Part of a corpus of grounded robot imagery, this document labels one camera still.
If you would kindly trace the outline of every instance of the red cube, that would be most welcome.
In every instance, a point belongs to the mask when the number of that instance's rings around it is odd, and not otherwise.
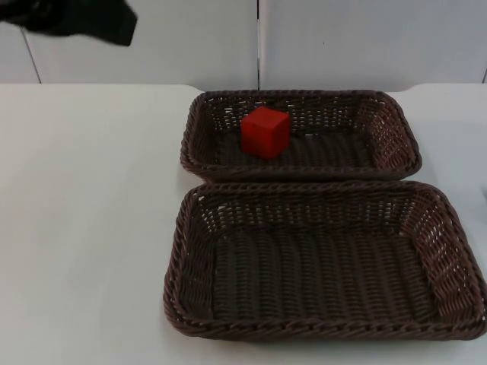
[[[242,150],[261,158],[276,158],[289,146],[289,114],[261,106],[242,119]]]

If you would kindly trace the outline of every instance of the white table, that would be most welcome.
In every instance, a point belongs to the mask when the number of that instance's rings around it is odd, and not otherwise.
[[[481,364],[462,342],[246,344],[186,338],[161,305],[185,86],[0,86],[0,363]],[[487,274],[487,85],[393,94]]]

